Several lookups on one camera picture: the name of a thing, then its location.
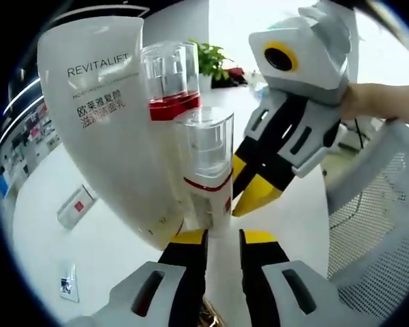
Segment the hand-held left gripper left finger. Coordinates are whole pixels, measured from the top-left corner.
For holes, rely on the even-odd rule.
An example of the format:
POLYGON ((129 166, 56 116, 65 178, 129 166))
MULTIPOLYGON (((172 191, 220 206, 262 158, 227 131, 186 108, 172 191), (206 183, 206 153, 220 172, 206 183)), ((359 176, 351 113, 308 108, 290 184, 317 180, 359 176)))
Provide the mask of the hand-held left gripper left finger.
POLYGON ((205 292, 207 230, 176 235, 159 260, 114 286, 108 303, 68 326, 197 326, 205 292))

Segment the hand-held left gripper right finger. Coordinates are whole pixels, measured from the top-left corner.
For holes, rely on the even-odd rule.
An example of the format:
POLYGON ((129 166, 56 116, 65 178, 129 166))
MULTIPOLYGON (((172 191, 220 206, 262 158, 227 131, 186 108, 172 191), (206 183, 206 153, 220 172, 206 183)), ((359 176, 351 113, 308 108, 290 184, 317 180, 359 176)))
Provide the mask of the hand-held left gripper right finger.
POLYGON ((242 287, 252 326, 347 326, 337 288, 268 232, 240 230, 242 287))

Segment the person's right hand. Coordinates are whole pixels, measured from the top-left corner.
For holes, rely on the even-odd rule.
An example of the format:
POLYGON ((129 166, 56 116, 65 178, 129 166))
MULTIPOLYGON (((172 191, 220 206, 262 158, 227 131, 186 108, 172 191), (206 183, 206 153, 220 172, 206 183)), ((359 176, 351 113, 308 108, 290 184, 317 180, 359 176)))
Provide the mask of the person's right hand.
POLYGON ((349 81, 356 82, 359 71, 359 34, 352 8, 339 1, 317 1, 298 9, 314 34, 323 41, 336 65, 347 64, 349 81))

